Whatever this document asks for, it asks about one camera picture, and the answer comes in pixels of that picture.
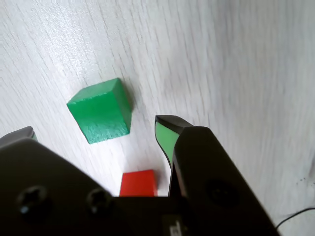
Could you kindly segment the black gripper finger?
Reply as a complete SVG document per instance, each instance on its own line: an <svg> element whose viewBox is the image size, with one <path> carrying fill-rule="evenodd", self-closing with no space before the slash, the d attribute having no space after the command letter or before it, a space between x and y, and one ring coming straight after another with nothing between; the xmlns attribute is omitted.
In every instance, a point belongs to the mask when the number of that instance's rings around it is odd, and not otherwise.
<svg viewBox="0 0 315 236"><path fill-rule="evenodd" d="M49 150L28 126L0 140L3 236L126 236L112 196Z"/></svg>
<svg viewBox="0 0 315 236"><path fill-rule="evenodd" d="M278 231L210 128L155 117L156 141L171 169L168 195L183 198L190 236L276 236Z"/></svg>

